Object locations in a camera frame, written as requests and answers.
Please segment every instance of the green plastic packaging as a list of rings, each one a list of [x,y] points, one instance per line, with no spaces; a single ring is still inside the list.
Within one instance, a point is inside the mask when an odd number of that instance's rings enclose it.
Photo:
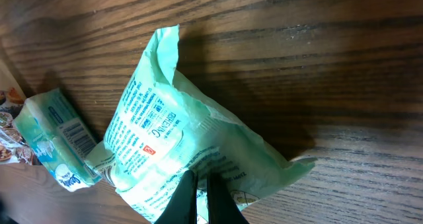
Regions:
[[[85,164],[96,141],[59,89],[26,99],[13,125],[67,190],[86,188],[101,179]]]
[[[176,70],[178,26],[156,30],[87,164],[151,222],[184,171],[199,177],[198,223],[208,220],[206,176],[222,175],[239,209],[294,183],[314,159],[286,161],[238,117]]]

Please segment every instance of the mint green packaging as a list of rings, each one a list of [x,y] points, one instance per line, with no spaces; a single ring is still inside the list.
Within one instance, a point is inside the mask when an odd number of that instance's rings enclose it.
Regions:
[[[96,141],[59,89],[26,99],[13,123],[67,190],[86,188],[101,179],[85,164]]]
[[[240,119],[176,70],[178,26],[158,29],[87,164],[149,221],[166,208],[184,171],[199,177],[198,223],[208,220],[206,176],[218,172],[239,209],[286,187],[314,159],[286,161]]]

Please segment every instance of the soap bar package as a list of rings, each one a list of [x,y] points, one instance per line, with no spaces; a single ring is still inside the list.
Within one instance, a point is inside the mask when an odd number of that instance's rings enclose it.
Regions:
[[[12,124],[67,190],[86,188],[101,179],[85,164],[96,140],[59,89],[26,99]]]
[[[6,65],[0,61],[0,165],[24,163],[39,165],[37,157],[13,126],[24,104],[25,95]]]
[[[183,173],[198,175],[198,219],[208,220],[206,177],[219,173],[239,209],[286,187],[314,159],[286,161],[238,117],[176,70],[178,26],[157,30],[87,164],[149,221],[166,208]]]

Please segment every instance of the light blue package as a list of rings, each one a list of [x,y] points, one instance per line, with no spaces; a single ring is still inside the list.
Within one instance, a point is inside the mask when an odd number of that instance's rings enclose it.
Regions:
[[[85,164],[96,141],[59,89],[26,99],[13,123],[67,190],[86,188],[101,179]]]
[[[156,30],[87,164],[152,222],[184,171],[193,170],[198,175],[198,223],[206,223],[209,172],[222,175],[243,209],[307,174],[314,159],[286,161],[179,73],[178,33],[178,26]]]

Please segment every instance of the crinkled plastic wrapper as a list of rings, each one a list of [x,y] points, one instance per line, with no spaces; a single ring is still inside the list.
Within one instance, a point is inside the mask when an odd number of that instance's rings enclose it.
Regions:
[[[176,70],[178,26],[157,30],[87,164],[149,221],[184,171],[198,175],[198,222],[208,220],[206,177],[218,172],[239,209],[307,174],[314,159],[286,161],[238,117]]]
[[[13,125],[13,120],[22,110],[24,100],[25,95],[15,78],[0,61],[0,165],[40,165],[33,150]]]

